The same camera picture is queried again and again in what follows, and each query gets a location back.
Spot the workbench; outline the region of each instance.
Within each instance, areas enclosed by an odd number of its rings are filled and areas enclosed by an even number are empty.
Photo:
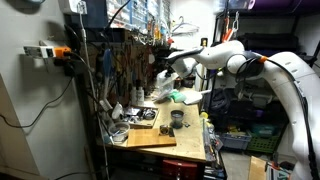
[[[125,141],[122,144],[105,144],[108,150],[108,161],[110,158],[118,156],[119,159],[123,158],[123,154],[119,152],[128,152],[131,158],[134,156],[134,153],[140,154],[142,156],[154,156],[156,159],[160,159],[160,162],[164,159],[175,159],[182,160],[186,162],[195,163],[198,165],[198,176],[203,177],[204,166],[206,163],[204,143],[203,143],[203,127],[202,122],[199,119],[199,111],[197,105],[184,105],[183,103],[174,103],[173,100],[167,100],[163,103],[153,103],[151,101],[145,101],[145,106],[147,107],[156,107],[159,109],[159,114],[154,123],[153,128],[159,128],[160,125],[169,125],[171,122],[172,110],[181,110],[185,113],[183,122],[188,123],[190,126],[183,126],[180,129],[174,129],[174,135],[176,138],[176,146],[168,147],[152,147],[152,148],[127,148],[127,142]],[[156,165],[152,165],[152,171],[157,171]]]

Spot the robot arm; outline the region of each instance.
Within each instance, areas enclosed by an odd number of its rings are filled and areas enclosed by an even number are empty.
[[[183,78],[198,63],[207,69],[225,67],[230,74],[236,74],[252,58],[262,62],[261,70],[254,76],[262,77],[269,83],[290,120],[293,131],[292,149],[297,159],[291,179],[318,179],[320,111],[317,109],[320,107],[320,80],[312,68],[297,55],[282,52],[267,60],[255,53],[246,54],[240,42],[230,41],[215,47],[172,53],[168,57],[168,63]]]

